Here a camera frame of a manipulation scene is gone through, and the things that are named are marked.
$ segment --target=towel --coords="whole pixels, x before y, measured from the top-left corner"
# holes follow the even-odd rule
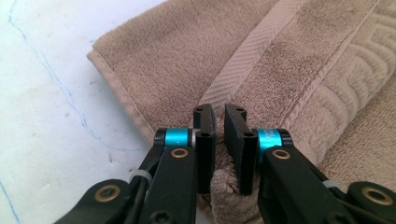
[[[385,0],[169,0],[102,36],[88,57],[150,142],[212,104],[217,167],[199,207],[217,223],[260,223],[259,178],[240,196],[221,141],[223,105],[244,107],[252,128],[288,129],[319,164],[395,73],[395,27],[396,3]]]

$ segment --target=blue ink line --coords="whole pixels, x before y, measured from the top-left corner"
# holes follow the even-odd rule
[[[76,113],[79,116],[80,122],[82,127],[84,127],[84,129],[87,131],[87,133],[92,136],[94,139],[98,140],[99,142],[101,142],[102,145],[104,145],[105,147],[109,147],[111,149],[115,149],[115,150],[120,150],[120,151],[137,151],[132,150],[132,149],[125,149],[125,148],[118,148],[118,147],[113,147],[110,146],[108,144],[106,144],[105,142],[103,142],[102,137],[98,134],[96,134],[93,129],[90,128],[87,119],[85,117],[85,114],[83,112],[81,112],[78,108],[77,108],[77,104],[75,102],[74,96],[71,93],[71,91],[69,89],[66,88],[66,86],[62,83],[62,81],[58,78],[58,76],[56,75],[56,73],[54,72],[54,70],[52,69],[49,61],[47,60],[46,55],[41,52],[38,51],[37,49],[35,49],[35,47],[33,47],[32,44],[29,43],[27,37],[26,37],[26,33],[22,30],[22,28],[20,28],[18,25],[15,24],[14,22],[14,18],[13,18],[13,14],[14,14],[14,9],[15,6],[17,5],[18,0],[15,0],[12,5],[11,8],[9,10],[9,14],[8,14],[8,22],[16,29],[18,30],[22,37],[23,40],[25,42],[25,44],[32,50],[32,52],[35,54],[35,56],[37,57],[37,60],[39,63],[41,63],[41,65],[43,65],[43,67],[47,70],[50,79],[55,83],[55,85],[61,90],[61,92],[64,95],[64,98],[66,100],[66,102],[73,108],[74,111],[76,111]]]
[[[12,211],[12,214],[14,215],[14,217],[15,217],[15,220],[17,220],[17,223],[21,223],[21,222],[20,222],[20,218],[18,217],[17,212],[15,212],[15,208],[14,208],[14,206],[12,205],[12,202],[11,202],[11,200],[9,199],[9,196],[8,196],[8,194],[7,194],[7,191],[6,191],[6,189],[4,188],[3,183],[1,182],[1,180],[0,180],[0,188],[1,188],[1,190],[3,191],[4,195],[6,195],[6,198],[7,198],[8,204],[9,204],[9,207],[11,208],[11,211]]]

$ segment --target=white surface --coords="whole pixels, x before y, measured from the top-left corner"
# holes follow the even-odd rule
[[[162,1],[1,1],[0,223],[54,222],[146,156],[151,143],[86,54]]]

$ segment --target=blue ring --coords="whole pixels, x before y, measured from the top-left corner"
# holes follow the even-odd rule
[[[262,156],[264,151],[269,147],[281,147],[282,137],[277,129],[257,129],[259,135],[259,164],[262,164]]]
[[[167,147],[186,147],[189,143],[189,129],[168,128],[165,134],[165,145]]]

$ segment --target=beige towel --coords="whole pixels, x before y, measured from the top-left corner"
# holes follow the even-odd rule
[[[169,0],[101,37],[89,58],[149,141],[189,125],[203,103],[221,131],[222,105],[233,103],[251,127],[290,130],[319,163],[394,74],[395,27],[392,1]],[[218,223],[261,222],[257,195],[235,184],[220,145],[200,207]]]

